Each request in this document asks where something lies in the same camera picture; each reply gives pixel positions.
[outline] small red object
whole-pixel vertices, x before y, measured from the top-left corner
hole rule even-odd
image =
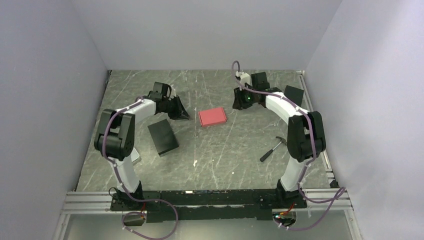
[[[223,124],[227,121],[224,108],[217,107],[209,110],[199,111],[199,119],[202,127]]]

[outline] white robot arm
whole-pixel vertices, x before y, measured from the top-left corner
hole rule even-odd
[[[155,82],[153,90],[146,97],[137,98],[136,102],[125,108],[116,110],[105,109],[101,116],[94,141],[94,147],[102,154],[103,139],[107,125],[111,117],[120,113],[112,122],[110,128],[119,131],[109,131],[105,146],[106,155],[112,161],[110,166],[115,171],[117,169],[119,177],[115,174],[117,189],[124,192],[123,185],[134,194],[142,192],[142,185],[136,175],[132,164],[131,153],[137,152],[134,148],[135,125],[149,116],[157,113],[168,113],[170,119],[189,119],[189,115],[184,109],[180,98],[174,88],[165,83]]]
[[[288,125],[287,148],[290,158],[284,175],[277,183],[277,190],[281,192],[282,198],[299,196],[298,184],[299,180],[303,178],[302,175],[305,174],[303,172],[305,163],[308,163],[313,157],[310,134],[313,134],[317,155],[326,148],[321,114],[317,111],[309,112],[284,100],[284,93],[280,89],[270,87],[265,72],[249,75],[237,71],[235,76],[245,89],[241,86],[234,88],[232,106],[234,109],[243,110],[258,103],[276,113]],[[272,95],[264,95],[259,91],[272,93]],[[310,133],[305,133],[304,130],[305,128],[309,130],[304,114],[308,115],[312,121],[313,130]]]

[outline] white enclosure wall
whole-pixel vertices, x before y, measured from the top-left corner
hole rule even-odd
[[[0,239],[49,240],[107,70],[68,0],[1,1],[0,36]]]
[[[424,1],[344,0],[306,69],[366,240],[424,239]]]
[[[341,0],[73,0],[109,69],[304,70]]]

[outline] gray marble tabletop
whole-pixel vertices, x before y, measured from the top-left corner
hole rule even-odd
[[[252,74],[260,70],[246,70]],[[271,87],[302,88],[295,71],[265,71]],[[275,113],[255,104],[245,110],[232,108],[237,86],[229,70],[114,70],[106,87],[100,111],[123,108],[137,96],[146,95],[154,82],[172,85],[191,120],[168,120],[179,147],[162,157],[150,136],[148,125],[167,119],[166,113],[146,118],[135,126],[135,148],[140,159],[134,168],[144,190],[222,190],[275,188],[289,161],[280,145],[265,161],[259,158],[274,147],[276,136],[286,138],[287,125]],[[198,111],[223,107],[227,122],[201,127]],[[305,98],[302,104],[307,109]],[[107,191],[117,183],[112,169],[94,149],[93,140],[85,157],[77,191]],[[328,188],[322,160],[306,173],[304,188]]]

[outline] black box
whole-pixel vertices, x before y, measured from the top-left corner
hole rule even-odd
[[[147,127],[159,156],[179,147],[168,120],[164,119]]]
[[[294,86],[287,85],[284,89],[284,96],[297,106],[302,106],[302,100],[304,99],[304,91]]]

